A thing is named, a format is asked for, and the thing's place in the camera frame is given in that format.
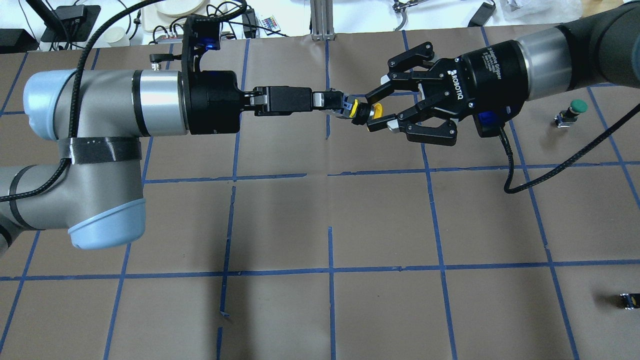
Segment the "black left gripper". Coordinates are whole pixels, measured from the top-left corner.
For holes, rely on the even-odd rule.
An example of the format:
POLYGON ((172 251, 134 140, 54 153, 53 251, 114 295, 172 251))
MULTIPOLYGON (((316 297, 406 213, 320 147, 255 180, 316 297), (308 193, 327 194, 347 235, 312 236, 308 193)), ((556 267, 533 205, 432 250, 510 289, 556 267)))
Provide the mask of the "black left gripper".
POLYGON ((240 116, 290 116, 294 113, 345 111, 345 93, 337 89, 312 91, 292 86, 258 86, 241 91, 230 70, 190 71, 187 74, 187 126, 191 135, 240 131, 240 116))

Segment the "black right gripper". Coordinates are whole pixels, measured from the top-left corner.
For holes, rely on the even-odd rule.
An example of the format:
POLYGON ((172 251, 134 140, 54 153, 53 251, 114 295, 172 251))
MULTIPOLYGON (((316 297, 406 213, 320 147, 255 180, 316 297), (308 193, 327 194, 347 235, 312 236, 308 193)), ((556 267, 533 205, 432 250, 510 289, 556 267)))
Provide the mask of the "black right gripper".
POLYGON ((455 121, 507 106, 521 109, 528 98, 526 62, 514 39, 436 62, 434 45, 424 42, 391 57, 387 67, 386 82, 365 94, 369 103, 396 91, 416 92, 418 80, 429 73, 420 84, 425 104, 418 105, 419 113, 410 108, 366 121, 370 132, 404 133, 409 142, 452 147, 458 137, 455 121), (428 126, 426 116, 443 120, 428 126))

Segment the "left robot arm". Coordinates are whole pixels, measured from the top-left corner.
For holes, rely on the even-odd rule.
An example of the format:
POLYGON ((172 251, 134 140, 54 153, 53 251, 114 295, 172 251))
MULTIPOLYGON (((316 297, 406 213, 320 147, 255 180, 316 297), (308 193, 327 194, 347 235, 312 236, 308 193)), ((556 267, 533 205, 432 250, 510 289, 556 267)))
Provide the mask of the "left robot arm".
POLYGON ((240 91, 233 71, 204 71, 196 89, 178 70, 89 70, 78 133, 68 133, 76 71, 34 74, 23 90, 30 128, 69 166, 43 193, 1 203, 1 251, 23 231, 66 229, 78 249, 129 244, 146 230, 141 138, 237 133, 240 114, 290 116, 339 109, 338 91, 259 86, 240 91))

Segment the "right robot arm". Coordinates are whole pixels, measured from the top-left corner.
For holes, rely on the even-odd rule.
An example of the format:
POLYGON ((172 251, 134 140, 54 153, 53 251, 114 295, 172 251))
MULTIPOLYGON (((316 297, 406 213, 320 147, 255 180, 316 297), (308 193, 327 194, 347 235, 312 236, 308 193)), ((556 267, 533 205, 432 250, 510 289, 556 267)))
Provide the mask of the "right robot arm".
POLYGON ((526 101, 603 83, 638 88, 639 30, 633 0, 453 58, 437 57, 426 41, 389 59, 387 82, 365 95, 370 105, 396 91, 419 92, 422 100, 386 116, 357 115, 355 123, 454 146, 458 123, 471 116, 480 137, 498 137, 526 101))

